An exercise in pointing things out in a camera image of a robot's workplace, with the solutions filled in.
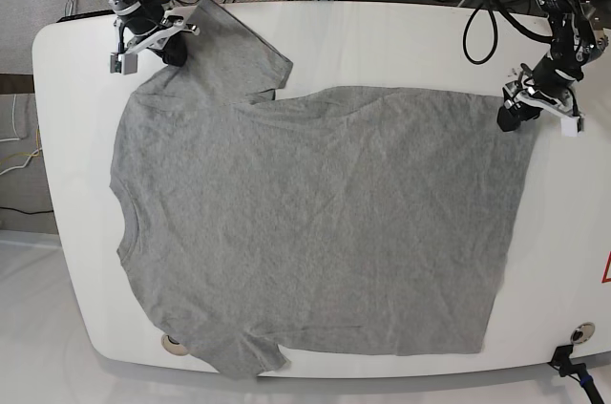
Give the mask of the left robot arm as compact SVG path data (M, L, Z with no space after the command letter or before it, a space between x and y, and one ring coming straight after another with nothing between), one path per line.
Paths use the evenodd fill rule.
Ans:
M545 111L560 119L565 136L574 137L583 130L574 84L583 80L583 67L605 52L608 37L593 27L580 0L536 1L552 31L539 38L549 50L533 68L522 63L516 78L503 86L496 122L513 132Z

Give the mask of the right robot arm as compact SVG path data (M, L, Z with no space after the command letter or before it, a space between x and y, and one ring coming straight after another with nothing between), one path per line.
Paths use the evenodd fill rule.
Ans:
M187 22L187 14L172 8L172 0L109 0L115 14L116 50L110 54L112 74L135 74L138 55L148 50L164 64L181 67L187 59L182 35L197 35L199 28Z

